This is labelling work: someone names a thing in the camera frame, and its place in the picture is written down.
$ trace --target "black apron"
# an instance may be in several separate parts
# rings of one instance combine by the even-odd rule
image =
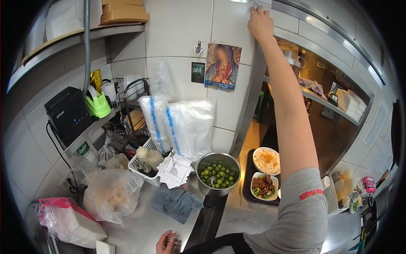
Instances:
[[[235,254],[254,254],[245,242],[242,233],[227,234],[214,238],[213,240],[192,246],[181,254],[210,254],[224,246],[233,247]]]

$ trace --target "meat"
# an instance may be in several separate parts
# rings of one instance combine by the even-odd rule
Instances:
[[[265,175],[265,177],[262,179],[259,178],[253,179],[252,189],[256,188],[260,189],[258,195],[264,195],[269,191],[272,191],[272,189],[274,189],[275,186],[272,184],[271,177],[269,175]]]

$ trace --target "gray t-shirt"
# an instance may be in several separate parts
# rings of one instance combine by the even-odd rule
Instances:
[[[327,233],[327,201],[320,172],[308,167],[293,173],[281,187],[278,220],[267,231],[246,234],[255,254],[320,253]],[[231,246],[215,254],[233,254]]]

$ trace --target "black tray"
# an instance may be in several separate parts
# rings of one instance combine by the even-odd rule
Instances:
[[[251,193],[251,181],[254,176],[255,172],[259,172],[257,168],[254,165],[253,161],[253,153],[255,149],[252,149],[251,151],[248,152],[247,154],[247,165],[245,167],[245,177],[244,177],[244,185],[242,186],[242,195],[244,196],[245,200],[249,202],[254,202],[254,203],[259,203],[259,204],[265,204],[269,206],[279,206],[279,203],[281,202],[280,198],[277,197],[275,200],[272,201],[263,201],[255,198],[252,193]],[[279,186],[278,188],[281,188],[281,174],[275,176],[278,178],[279,181]]]

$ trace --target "metal flexible conduit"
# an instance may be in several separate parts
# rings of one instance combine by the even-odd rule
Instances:
[[[89,86],[90,79],[90,0],[84,0],[84,53],[85,53],[85,64],[84,64],[84,85],[82,95],[83,98],[86,96],[87,87]]]

